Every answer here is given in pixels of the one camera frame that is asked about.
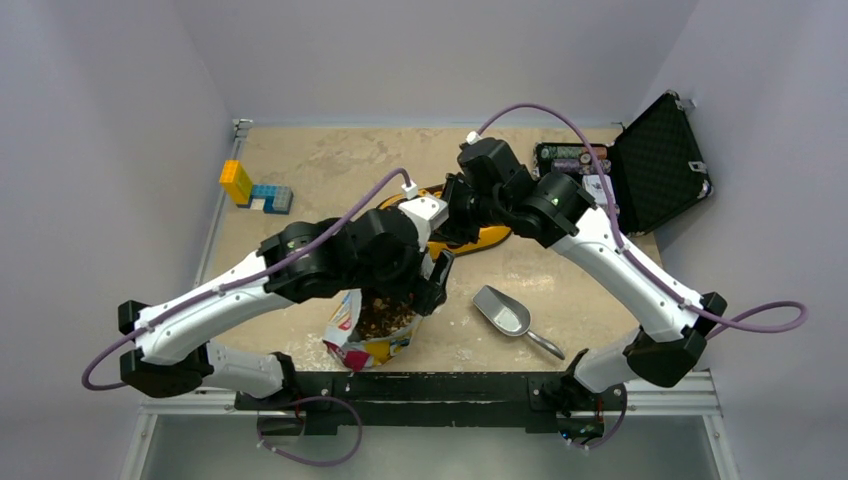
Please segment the white yellow pet food bag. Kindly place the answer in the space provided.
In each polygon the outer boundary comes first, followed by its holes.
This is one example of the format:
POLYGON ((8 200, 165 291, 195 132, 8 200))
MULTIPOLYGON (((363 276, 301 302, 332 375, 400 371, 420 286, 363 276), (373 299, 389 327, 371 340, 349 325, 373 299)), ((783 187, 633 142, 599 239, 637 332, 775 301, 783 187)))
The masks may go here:
POLYGON ((359 372, 381 366, 412 342, 422 316, 374 290, 350 290, 331 316, 322 341, 343 367, 359 372))

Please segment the metal food scoop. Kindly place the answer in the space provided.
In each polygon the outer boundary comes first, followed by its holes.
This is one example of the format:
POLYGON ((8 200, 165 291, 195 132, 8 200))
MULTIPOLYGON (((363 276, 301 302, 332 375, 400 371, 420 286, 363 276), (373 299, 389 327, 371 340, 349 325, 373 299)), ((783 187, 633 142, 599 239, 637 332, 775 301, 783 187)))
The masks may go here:
POLYGON ((531 329, 532 315, 529 309, 518 300, 490 285, 484 285, 473 296, 472 302, 502 334, 509 337, 526 336, 555 358, 565 360, 562 349, 531 329))

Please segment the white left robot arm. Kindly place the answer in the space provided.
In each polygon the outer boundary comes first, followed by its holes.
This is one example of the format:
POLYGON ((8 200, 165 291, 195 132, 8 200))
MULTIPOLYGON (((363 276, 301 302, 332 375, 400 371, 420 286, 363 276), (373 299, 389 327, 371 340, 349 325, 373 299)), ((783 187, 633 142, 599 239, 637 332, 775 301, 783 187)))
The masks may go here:
POLYGON ((372 290, 425 315, 446 298, 451 254, 430 266, 427 242, 448 218, 444 202, 404 201, 354 221, 295 222, 224 273, 156 306, 128 301, 120 329, 134 347, 120 357, 121 380, 153 398, 200 386, 229 388, 284 409, 297 399, 294 367, 219 345, 214 337, 264 313, 346 290, 372 290))

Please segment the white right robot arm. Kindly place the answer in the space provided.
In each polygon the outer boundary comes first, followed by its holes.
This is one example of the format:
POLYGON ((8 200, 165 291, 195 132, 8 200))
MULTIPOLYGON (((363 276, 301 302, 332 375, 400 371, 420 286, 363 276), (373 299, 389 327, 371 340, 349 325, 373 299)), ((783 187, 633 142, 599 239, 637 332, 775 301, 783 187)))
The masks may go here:
POLYGON ((461 169, 442 192, 448 219, 435 238, 449 245, 478 240, 483 227, 506 226, 568 259, 612 294, 638 321, 622 340, 580 354, 561 381, 564 399, 584 407, 607 388, 642 379, 677 385, 698 363, 725 300, 703 295, 664 272, 627 239, 617 240, 607 213, 571 177, 535 180, 501 139, 471 137, 461 169))

